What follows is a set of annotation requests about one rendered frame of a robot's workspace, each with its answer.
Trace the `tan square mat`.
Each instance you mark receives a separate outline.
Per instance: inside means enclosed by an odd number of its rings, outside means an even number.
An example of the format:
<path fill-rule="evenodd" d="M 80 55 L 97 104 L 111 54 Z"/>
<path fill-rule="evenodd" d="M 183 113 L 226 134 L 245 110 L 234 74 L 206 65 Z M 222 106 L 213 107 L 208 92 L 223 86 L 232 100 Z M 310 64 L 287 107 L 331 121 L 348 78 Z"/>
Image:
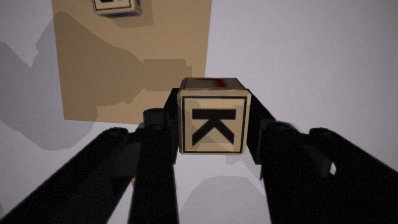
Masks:
<path fill-rule="evenodd" d="M 107 18 L 51 0 L 64 120 L 139 125 L 186 77 L 204 78 L 212 0 L 141 0 Z"/>

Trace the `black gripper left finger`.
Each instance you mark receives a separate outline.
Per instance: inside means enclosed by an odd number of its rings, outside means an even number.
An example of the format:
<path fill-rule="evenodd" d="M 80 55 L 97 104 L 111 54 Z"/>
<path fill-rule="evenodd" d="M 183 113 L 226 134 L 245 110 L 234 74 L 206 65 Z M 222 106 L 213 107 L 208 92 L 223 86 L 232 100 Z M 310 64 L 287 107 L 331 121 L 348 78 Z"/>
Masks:
<path fill-rule="evenodd" d="M 107 224 L 134 175 L 127 224 L 179 224 L 178 91 L 172 88 L 164 108 L 145 110 L 135 132 L 101 132 L 0 224 Z"/>

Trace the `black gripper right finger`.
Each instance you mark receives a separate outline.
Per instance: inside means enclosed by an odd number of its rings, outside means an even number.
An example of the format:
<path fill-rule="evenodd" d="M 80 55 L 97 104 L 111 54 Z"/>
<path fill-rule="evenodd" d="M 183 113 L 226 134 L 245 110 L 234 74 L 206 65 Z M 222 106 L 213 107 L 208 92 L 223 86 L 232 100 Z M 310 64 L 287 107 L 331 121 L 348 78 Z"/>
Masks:
<path fill-rule="evenodd" d="M 277 121 L 247 90 L 246 144 L 261 165 L 271 224 L 398 224 L 397 171 L 332 130 L 304 134 Z"/>

